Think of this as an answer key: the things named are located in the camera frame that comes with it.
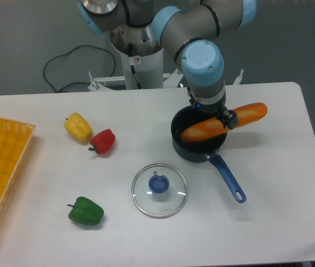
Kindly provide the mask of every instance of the gray floor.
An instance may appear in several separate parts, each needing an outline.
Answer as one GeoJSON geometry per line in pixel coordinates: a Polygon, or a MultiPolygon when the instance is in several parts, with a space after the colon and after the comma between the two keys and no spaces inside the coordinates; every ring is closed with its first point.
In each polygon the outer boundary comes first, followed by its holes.
{"type": "MultiPolygon", "coordinates": [[[[156,9],[175,4],[183,11],[199,3],[156,2],[156,9]]],[[[112,51],[117,59],[114,75],[122,75],[119,57],[108,35],[92,36],[76,3],[77,0],[0,2],[0,95],[52,93],[42,77],[44,65],[52,57],[83,44],[112,51]]],[[[243,83],[298,83],[315,133],[315,0],[257,3],[254,21],[213,40],[225,61],[226,84],[231,84],[242,68],[243,83]]],[[[84,48],[49,65],[47,77],[57,88],[75,81],[88,82],[88,70],[94,77],[106,77],[113,68],[112,62],[108,54],[84,48]]],[[[174,68],[172,60],[165,56],[165,72],[174,68]]],[[[85,91],[86,86],[73,86],[70,90],[85,91]]]]}

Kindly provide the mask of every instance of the baguette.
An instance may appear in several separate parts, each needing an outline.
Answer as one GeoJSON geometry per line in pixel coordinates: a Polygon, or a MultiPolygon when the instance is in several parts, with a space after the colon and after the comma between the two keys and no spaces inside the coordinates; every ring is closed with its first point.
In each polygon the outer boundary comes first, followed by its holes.
{"type": "MultiPolygon", "coordinates": [[[[239,123],[236,128],[258,121],[265,117],[267,106],[264,103],[252,103],[234,109],[239,123]]],[[[228,132],[229,128],[224,128],[223,123],[215,117],[199,122],[185,129],[181,133],[181,140],[184,143],[201,142],[217,135],[228,132]]]]}

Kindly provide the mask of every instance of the glass lid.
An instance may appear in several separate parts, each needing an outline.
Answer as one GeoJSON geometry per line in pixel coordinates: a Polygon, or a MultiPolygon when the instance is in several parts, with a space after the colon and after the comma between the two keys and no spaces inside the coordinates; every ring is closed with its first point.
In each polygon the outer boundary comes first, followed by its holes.
{"type": "Polygon", "coordinates": [[[188,185],[184,176],[168,164],[151,164],[134,178],[131,193],[136,207],[152,218],[170,217],[187,201],[188,185]]]}

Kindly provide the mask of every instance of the blue lid knob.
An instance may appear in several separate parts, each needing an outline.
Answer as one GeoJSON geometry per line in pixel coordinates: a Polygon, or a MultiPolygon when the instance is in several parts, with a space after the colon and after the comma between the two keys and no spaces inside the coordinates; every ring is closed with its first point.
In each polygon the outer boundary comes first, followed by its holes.
{"type": "Polygon", "coordinates": [[[150,180],[148,181],[148,187],[153,193],[164,193],[169,188],[169,181],[168,178],[164,175],[153,175],[151,176],[150,180]]]}

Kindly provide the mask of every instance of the saucepan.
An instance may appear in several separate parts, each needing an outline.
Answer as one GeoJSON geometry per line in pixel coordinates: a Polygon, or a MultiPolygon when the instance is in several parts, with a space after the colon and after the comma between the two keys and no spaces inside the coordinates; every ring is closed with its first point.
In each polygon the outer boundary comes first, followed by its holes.
{"type": "Polygon", "coordinates": [[[213,164],[223,177],[236,201],[239,203],[244,203],[246,201],[245,193],[242,191],[228,165],[219,154],[219,150],[225,142],[227,134],[224,133],[213,137],[212,139],[208,139],[203,142],[197,142],[195,144],[185,144],[181,140],[181,133],[185,129],[211,117],[213,117],[211,114],[204,113],[191,106],[185,107],[178,111],[171,124],[173,147],[177,154],[179,154],[179,156],[185,160],[192,162],[209,161],[211,164],[213,164]]]}

